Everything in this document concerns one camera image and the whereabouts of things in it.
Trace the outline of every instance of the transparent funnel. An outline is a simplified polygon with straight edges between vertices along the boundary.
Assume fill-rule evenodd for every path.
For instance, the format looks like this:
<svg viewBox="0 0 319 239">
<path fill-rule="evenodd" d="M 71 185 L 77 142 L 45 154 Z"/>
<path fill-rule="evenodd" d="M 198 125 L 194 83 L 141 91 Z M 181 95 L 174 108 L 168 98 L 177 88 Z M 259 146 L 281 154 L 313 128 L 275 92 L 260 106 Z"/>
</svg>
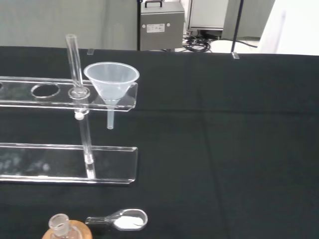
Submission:
<svg viewBox="0 0 319 239">
<path fill-rule="evenodd" d="M 99 62 L 87 66 L 84 74 L 108 105 L 116 106 L 130 86 L 140 77 L 137 69 L 117 62 Z M 114 111 L 108 108 L 108 129 L 114 127 Z"/>
</svg>

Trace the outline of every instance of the white powder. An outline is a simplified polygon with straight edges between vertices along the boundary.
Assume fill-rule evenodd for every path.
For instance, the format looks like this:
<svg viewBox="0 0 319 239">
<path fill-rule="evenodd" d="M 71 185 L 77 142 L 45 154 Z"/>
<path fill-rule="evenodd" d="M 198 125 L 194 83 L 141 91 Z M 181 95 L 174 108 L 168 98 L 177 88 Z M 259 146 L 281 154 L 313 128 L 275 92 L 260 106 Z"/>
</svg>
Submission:
<svg viewBox="0 0 319 239">
<path fill-rule="evenodd" d="M 142 218 L 122 216 L 114 222 L 114 225 L 123 229 L 140 229 L 143 223 Z"/>
</svg>

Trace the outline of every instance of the box handle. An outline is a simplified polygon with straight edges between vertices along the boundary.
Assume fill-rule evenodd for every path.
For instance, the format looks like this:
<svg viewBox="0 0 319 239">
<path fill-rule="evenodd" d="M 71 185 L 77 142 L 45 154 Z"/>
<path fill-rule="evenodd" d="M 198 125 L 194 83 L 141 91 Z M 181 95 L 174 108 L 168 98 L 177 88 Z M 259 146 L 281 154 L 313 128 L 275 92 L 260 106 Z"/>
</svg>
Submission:
<svg viewBox="0 0 319 239">
<path fill-rule="evenodd" d="M 162 0 L 153 0 L 153 1 L 146 1 L 145 2 L 145 8 L 148 8 L 148 3 L 151 3 L 151 2 L 158 2 L 158 3 L 160 3 L 160 7 L 163 7 Z"/>
</svg>

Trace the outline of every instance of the gray equipment box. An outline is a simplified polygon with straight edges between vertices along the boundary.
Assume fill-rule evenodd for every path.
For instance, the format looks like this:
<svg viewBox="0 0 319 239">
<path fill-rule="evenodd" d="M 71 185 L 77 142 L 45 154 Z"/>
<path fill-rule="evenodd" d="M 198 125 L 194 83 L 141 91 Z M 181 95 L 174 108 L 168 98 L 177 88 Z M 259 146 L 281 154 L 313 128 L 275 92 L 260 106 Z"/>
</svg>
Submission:
<svg viewBox="0 0 319 239">
<path fill-rule="evenodd" d="M 140 28 L 141 51 L 181 48 L 184 8 L 180 2 L 146 1 Z"/>
</svg>

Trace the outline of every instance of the vertical rod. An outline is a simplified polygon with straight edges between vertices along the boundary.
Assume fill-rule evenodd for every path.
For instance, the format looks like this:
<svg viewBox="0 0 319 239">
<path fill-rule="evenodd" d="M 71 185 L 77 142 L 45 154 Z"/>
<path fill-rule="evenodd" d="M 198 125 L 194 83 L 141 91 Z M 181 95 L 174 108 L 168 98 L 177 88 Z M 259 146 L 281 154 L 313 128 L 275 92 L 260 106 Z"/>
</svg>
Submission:
<svg viewBox="0 0 319 239">
<path fill-rule="evenodd" d="M 82 120 L 79 120 L 80 124 L 80 133 L 83 144 L 84 151 L 84 160 L 86 163 L 93 163 L 93 153 L 92 153 L 92 141 L 90 135 L 90 126 L 89 126 L 89 114 L 84 115 Z"/>
<path fill-rule="evenodd" d="M 65 39 L 68 51 L 71 77 L 74 85 L 74 88 L 71 89 L 70 94 L 75 102 L 83 103 L 83 101 L 85 101 L 87 103 L 87 97 L 89 96 L 89 93 L 86 92 L 86 90 L 88 89 L 83 87 L 82 70 L 79 48 L 77 44 L 77 37 L 76 35 L 68 34 L 66 35 Z M 89 110 L 83 107 L 83 109 L 75 109 L 74 112 L 75 118 L 79 121 L 80 124 L 80 134 L 83 145 L 83 154 L 85 168 L 87 169 L 87 176 L 88 178 L 95 178 L 92 141 L 88 119 Z"/>
<path fill-rule="evenodd" d="M 143 0 L 137 0 L 138 3 L 138 20 L 137 20 L 137 24 L 138 24 L 138 35 L 137 35 L 137 50 L 140 51 L 141 50 L 141 2 Z"/>
<path fill-rule="evenodd" d="M 82 87 L 82 70 L 76 35 L 68 34 L 65 36 L 65 39 L 68 50 L 71 79 L 73 80 L 74 87 Z"/>
<path fill-rule="evenodd" d="M 239 29 L 241 13 L 243 11 L 243 5 L 244 5 L 244 0 L 240 0 L 240 5 L 239 5 L 238 15 L 237 15 L 237 21 L 236 21 L 236 26 L 235 26 L 233 45 L 231 46 L 231 52 L 234 52 L 234 50 L 235 50 L 235 44 L 236 44 L 236 41 L 237 41 L 237 35 L 238 35 L 238 29 Z"/>
</svg>

